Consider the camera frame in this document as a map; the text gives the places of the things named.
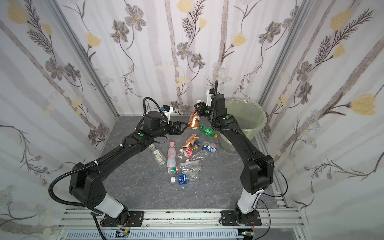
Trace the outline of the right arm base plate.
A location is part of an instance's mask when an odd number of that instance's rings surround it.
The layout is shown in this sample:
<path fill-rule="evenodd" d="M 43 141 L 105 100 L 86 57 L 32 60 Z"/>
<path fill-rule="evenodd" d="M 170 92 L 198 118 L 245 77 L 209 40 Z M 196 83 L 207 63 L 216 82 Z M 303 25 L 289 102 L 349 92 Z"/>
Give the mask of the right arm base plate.
<path fill-rule="evenodd" d="M 262 225 L 260 214 L 256 210 L 248 214 L 243 214 L 238 209 L 221 211 L 219 222 L 224 227 L 259 227 Z"/>

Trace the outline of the white bottle red cap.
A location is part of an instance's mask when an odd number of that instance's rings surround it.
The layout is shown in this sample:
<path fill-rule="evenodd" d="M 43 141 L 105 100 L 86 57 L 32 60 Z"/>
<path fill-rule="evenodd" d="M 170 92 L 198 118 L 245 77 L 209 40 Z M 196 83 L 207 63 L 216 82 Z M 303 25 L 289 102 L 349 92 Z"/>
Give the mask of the white bottle red cap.
<path fill-rule="evenodd" d="M 176 166 L 176 146 L 175 141 L 170 142 L 167 157 L 167 167 L 174 168 Z"/>

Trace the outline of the brown label bottle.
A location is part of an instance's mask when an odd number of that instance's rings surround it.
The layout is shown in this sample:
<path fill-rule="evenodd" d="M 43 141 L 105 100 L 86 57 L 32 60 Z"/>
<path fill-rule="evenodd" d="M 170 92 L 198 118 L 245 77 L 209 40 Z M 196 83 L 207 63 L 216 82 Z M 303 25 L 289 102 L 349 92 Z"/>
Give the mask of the brown label bottle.
<path fill-rule="evenodd" d="M 196 130 L 200 124 L 201 116 L 198 115 L 197 110 L 194 110 L 189 119 L 189 128 Z"/>

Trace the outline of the clear bottle green label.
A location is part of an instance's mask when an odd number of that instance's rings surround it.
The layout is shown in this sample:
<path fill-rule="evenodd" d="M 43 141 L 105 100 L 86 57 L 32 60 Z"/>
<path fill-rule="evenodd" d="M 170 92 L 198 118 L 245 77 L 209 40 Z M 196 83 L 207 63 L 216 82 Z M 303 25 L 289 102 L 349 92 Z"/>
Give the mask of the clear bottle green label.
<path fill-rule="evenodd" d="M 159 166 L 164 166 L 166 164 L 166 158 L 162 154 L 162 152 L 154 144 L 151 144 L 149 146 L 149 149 L 150 149 L 152 156 L 154 157 L 156 163 Z"/>

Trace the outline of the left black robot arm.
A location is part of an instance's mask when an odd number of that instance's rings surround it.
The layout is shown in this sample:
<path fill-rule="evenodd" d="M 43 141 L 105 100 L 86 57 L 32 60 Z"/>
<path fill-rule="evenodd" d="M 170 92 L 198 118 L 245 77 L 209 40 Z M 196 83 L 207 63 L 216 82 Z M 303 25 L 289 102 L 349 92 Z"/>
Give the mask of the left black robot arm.
<path fill-rule="evenodd" d="M 188 125 L 186 122 L 168 121 L 159 112 L 145 114 L 135 131 L 118 147 L 92 163 L 74 166 L 73 170 L 77 172 L 71 175 L 70 194 L 84 207 L 111 217 L 118 226 L 125 225 L 131 220 L 129 210 L 107 193 L 103 181 L 125 161 L 153 144 L 155 138 L 181 135 Z"/>

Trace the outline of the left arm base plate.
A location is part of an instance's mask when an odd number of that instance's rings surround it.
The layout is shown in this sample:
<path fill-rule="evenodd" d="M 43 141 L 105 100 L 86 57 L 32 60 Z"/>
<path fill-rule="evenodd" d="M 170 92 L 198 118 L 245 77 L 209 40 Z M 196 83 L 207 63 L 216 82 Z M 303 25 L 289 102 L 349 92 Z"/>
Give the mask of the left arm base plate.
<path fill-rule="evenodd" d="M 117 218 L 105 214 L 100 221 L 102 227 L 141 227 L 144 220 L 144 211 L 122 211 Z"/>

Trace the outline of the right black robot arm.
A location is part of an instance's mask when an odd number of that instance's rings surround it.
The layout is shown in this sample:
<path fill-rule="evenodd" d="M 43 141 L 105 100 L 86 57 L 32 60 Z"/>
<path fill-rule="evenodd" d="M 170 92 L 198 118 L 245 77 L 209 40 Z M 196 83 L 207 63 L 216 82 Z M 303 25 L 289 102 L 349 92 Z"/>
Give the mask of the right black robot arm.
<path fill-rule="evenodd" d="M 195 104 L 197 114 L 208 118 L 214 131 L 223 134 L 241 157 L 244 168 L 240 176 L 243 192 L 236 202 L 234 215 L 239 225 L 245 225 L 254 216 L 260 195 L 274 181 L 273 158 L 265 156 L 241 130 L 237 119 L 227 113 L 223 94 L 207 91 L 207 101 Z"/>

